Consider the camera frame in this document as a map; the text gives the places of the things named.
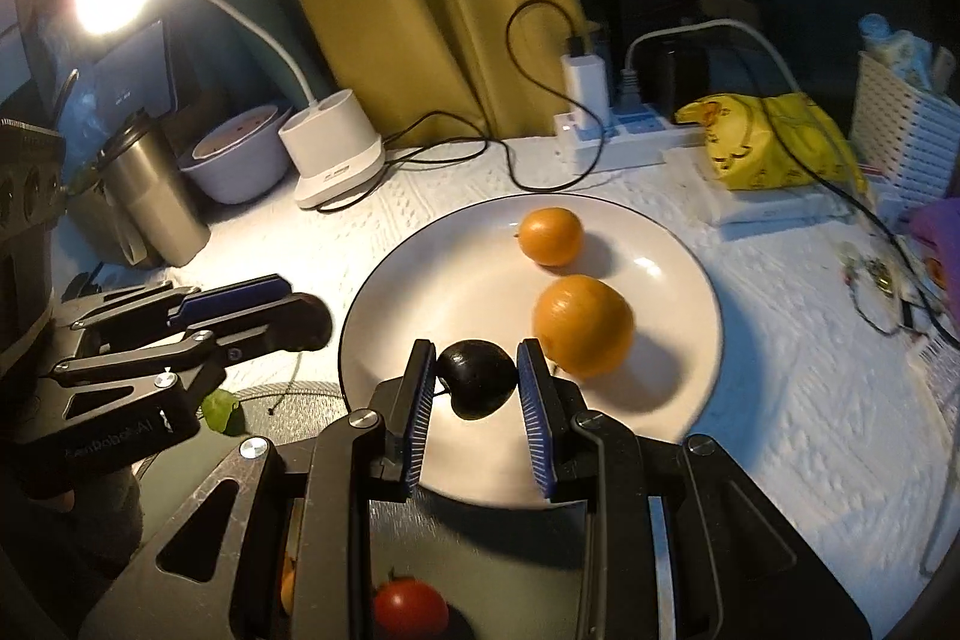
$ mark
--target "white cable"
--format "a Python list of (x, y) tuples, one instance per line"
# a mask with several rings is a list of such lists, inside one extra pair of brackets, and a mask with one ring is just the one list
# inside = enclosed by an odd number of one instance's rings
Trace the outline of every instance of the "white cable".
[(296, 77), (296, 81), (299, 82), (299, 85), (301, 86), (301, 90), (304, 91), (304, 96), (306, 97), (307, 103), (308, 104), (317, 103), (317, 98), (314, 97), (313, 91), (310, 90), (310, 86), (306, 81), (306, 76), (304, 75), (304, 72), (301, 71), (301, 68), (296, 64), (296, 61), (293, 59), (291, 54), (289, 52), (286, 52), (286, 50), (283, 48), (280, 42), (277, 42), (277, 40), (274, 39), (269, 33), (267, 33), (266, 30), (264, 30), (259, 25), (257, 25), (253, 20), (248, 18), (239, 9), (227, 4), (227, 1), (224, 1), (224, 0), (205, 0), (205, 1), (209, 1), (210, 4), (213, 4), (214, 6), (219, 7), (219, 9), (222, 9), (224, 12), (227, 13), (227, 15), (230, 15), (234, 20), (236, 20), (237, 23), (240, 23), (240, 25), (243, 25), (243, 27), (246, 28), (246, 30), (248, 30), (250, 33), (256, 34), (256, 36), (260, 37), (260, 39), (266, 42), (274, 50), (274, 52), (283, 59), (283, 62), (290, 68), (290, 71), (294, 73), (294, 77)]
[[(797, 82), (797, 78), (793, 76), (792, 71), (790, 71), (790, 67), (786, 65), (784, 57), (779, 54), (779, 51), (770, 43), (770, 40), (768, 40), (752, 25), (747, 25), (747, 23), (743, 23), (741, 20), (733, 20), (733, 18), (707, 20), (705, 23), (693, 23), (693, 25), (678, 25), (676, 28), (663, 28), (659, 31), (650, 31), (649, 33), (637, 36), (637, 38), (630, 42), (630, 47), (627, 47), (627, 57), (624, 59), (623, 67), (624, 74), (636, 74), (634, 67), (632, 66), (632, 63), (634, 63), (634, 50), (641, 42), (646, 42), (649, 39), (661, 39), (664, 36), (674, 36), (676, 34), (703, 31), (708, 28), (736, 28), (737, 30), (743, 31), (745, 34), (752, 37), (752, 39), (754, 39), (755, 42), (758, 42), (760, 47), (763, 47), (767, 54), (773, 59), (773, 62), (776, 64), (779, 72), (784, 77), (784, 80), (790, 87), (790, 90), (796, 94), (805, 95), (803, 93), (803, 89), (800, 87), (800, 83)], [(757, 99), (762, 101), (763, 97), (758, 96)], [(827, 128), (824, 127), (821, 119), (813, 114), (813, 112), (810, 112), (806, 104), (803, 105), (803, 109), (805, 109), (805, 113), (810, 119), (813, 120), (817, 128), (819, 128), (820, 133), (823, 134), (824, 139), (827, 140), (827, 143), (829, 143), (830, 147), (833, 149), (833, 154), (837, 157), (837, 160), (840, 161), (847, 170), (848, 178), (850, 178), (848, 180), (848, 186), (851, 189), (851, 194), (859, 193), (859, 189), (856, 186), (856, 174), (853, 172), (853, 167), (850, 166), (850, 164), (847, 162), (847, 159), (840, 153), (840, 149), (837, 148), (837, 144), (834, 142), (833, 137), (827, 133)]]

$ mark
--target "thermos lid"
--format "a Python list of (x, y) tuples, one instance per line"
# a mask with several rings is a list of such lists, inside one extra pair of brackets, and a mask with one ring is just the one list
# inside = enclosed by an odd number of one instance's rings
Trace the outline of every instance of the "thermos lid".
[(97, 153), (97, 169), (102, 172), (155, 127), (157, 127), (157, 121), (151, 118), (145, 110), (138, 109), (131, 113), (120, 130), (110, 137), (100, 152)]

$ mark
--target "textured tablecloth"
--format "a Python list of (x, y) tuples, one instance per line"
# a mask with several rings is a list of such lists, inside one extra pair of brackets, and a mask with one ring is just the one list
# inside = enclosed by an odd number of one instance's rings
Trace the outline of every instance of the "textured tablecloth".
[[(517, 140), (515, 149), (526, 183), (565, 178), (554, 140)], [(298, 379), (333, 387), (340, 327), (376, 263), (431, 220), (517, 191), (499, 150), (455, 167), (394, 172), (370, 199), (337, 215), (301, 212), (295, 182), (219, 215), (208, 246), (168, 276), (215, 287), (277, 272), (323, 298), (333, 340), (304, 355)], [(576, 190), (658, 220), (703, 263), (720, 299), (725, 348), (694, 429), (716, 437), (747, 470), (882, 637), (923, 588), (920, 552), (947, 443), (901, 340), (877, 335), (851, 307), (835, 245), (853, 242), (869, 253), (866, 234), (832, 221), (725, 241), (686, 216), (663, 166), (593, 175)], [(290, 354), (263, 357), (230, 370), (226, 387), (284, 381), (293, 365)], [(957, 527), (950, 517), (947, 535)]]

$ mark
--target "silver screw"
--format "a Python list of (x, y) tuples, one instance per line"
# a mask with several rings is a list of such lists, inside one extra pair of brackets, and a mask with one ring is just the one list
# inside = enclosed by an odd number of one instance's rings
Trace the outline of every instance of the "silver screw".
[(573, 416), (577, 426), (582, 429), (599, 429), (603, 422), (603, 413), (600, 410), (583, 410)]
[(354, 429), (370, 429), (376, 426), (376, 422), (380, 420), (380, 413), (376, 410), (362, 408), (362, 410), (354, 410), (347, 420)]
[(160, 374), (154, 378), (154, 385), (157, 389), (169, 389), (169, 387), (173, 386), (178, 380), (179, 377), (176, 375), (176, 372), (160, 372)]
[(717, 449), (717, 444), (711, 437), (707, 437), (707, 434), (691, 434), (686, 441), (686, 447), (696, 456), (709, 456)]
[(263, 437), (250, 437), (240, 443), (240, 455), (243, 458), (260, 458), (270, 448), (270, 443)]

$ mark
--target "plastic bag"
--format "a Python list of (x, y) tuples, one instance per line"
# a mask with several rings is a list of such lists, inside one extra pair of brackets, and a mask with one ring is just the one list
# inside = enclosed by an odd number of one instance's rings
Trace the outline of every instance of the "plastic bag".
[[(800, 161), (827, 180), (847, 182), (853, 172), (862, 193), (866, 182), (856, 159), (826, 112), (806, 95), (795, 92), (763, 101), (779, 135)], [(776, 140), (759, 98), (708, 95), (677, 110), (677, 121), (704, 126), (707, 154), (717, 179), (731, 191), (791, 188), (812, 182)], [(830, 135), (833, 145), (824, 134)]]

